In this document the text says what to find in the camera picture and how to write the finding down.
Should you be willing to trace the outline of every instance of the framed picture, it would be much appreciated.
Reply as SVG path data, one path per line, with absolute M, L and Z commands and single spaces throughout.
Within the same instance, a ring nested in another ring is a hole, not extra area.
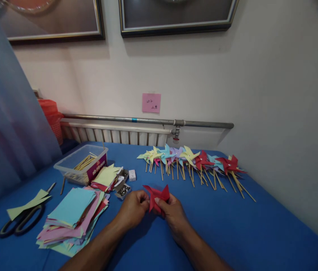
M 121 36 L 225 31 L 239 0 L 119 0 Z
M 0 0 L 12 45 L 104 40 L 100 0 Z

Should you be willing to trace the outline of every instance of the clear plastic box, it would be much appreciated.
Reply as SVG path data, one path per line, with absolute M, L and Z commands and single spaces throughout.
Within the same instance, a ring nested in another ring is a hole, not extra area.
M 59 170 L 69 182 L 88 186 L 98 175 L 100 169 L 107 165 L 108 159 L 106 153 L 108 150 L 108 148 L 99 146 L 85 145 L 57 162 L 54 168 Z M 90 153 L 96 155 L 97 158 L 84 169 L 80 171 L 75 170 L 74 167 L 80 164 Z

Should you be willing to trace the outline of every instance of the scissors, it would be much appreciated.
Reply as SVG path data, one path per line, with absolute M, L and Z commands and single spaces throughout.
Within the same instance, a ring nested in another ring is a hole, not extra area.
M 54 186 L 56 185 L 56 183 L 53 183 L 50 188 L 48 190 L 46 190 L 47 193 L 50 193 L 50 191 L 54 188 Z M 28 225 L 26 228 L 23 228 L 25 226 L 25 224 L 34 216 L 34 214 L 36 213 L 37 210 L 40 210 L 39 215 L 35 218 L 35 220 Z M 16 225 L 6 231 L 8 229 L 8 227 L 10 226 L 10 224 L 12 223 L 11 220 L 9 220 L 0 230 L 0 238 L 6 238 L 9 237 L 10 235 L 14 234 L 16 236 L 20 236 L 23 235 L 25 233 L 27 233 L 29 230 L 31 230 L 41 219 L 42 215 L 45 212 L 45 205 L 44 203 L 41 203 L 35 207 L 32 207 L 30 209 L 27 209 L 25 211 L 22 212 L 21 214 L 21 218 L 20 220 L 16 223 Z

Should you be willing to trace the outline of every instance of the curtain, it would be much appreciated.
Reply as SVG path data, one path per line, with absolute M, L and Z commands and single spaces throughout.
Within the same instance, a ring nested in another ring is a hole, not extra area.
M 0 27 L 0 196 L 60 156 L 55 135 Z

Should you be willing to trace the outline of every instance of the blue paper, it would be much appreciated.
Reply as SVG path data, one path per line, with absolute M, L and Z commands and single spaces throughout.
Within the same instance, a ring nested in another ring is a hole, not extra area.
M 96 193 L 93 190 L 73 188 L 56 209 L 48 215 L 48 218 L 65 222 L 74 228 L 95 196 Z
M 218 156 L 216 156 L 216 155 L 211 156 L 211 155 L 207 154 L 207 157 L 208 157 L 209 162 L 212 162 L 215 164 L 213 167 L 218 167 L 224 171 L 223 164 L 221 162 L 219 162 L 218 160 L 216 160 L 216 158 L 219 158 Z
M 170 148 L 168 144 L 165 144 L 165 149 L 164 150 L 159 150 L 157 149 L 158 153 L 164 153 L 164 155 L 161 157 L 161 160 L 164 164 L 167 163 L 166 158 L 170 158 L 175 156 L 175 153 L 170 154 Z

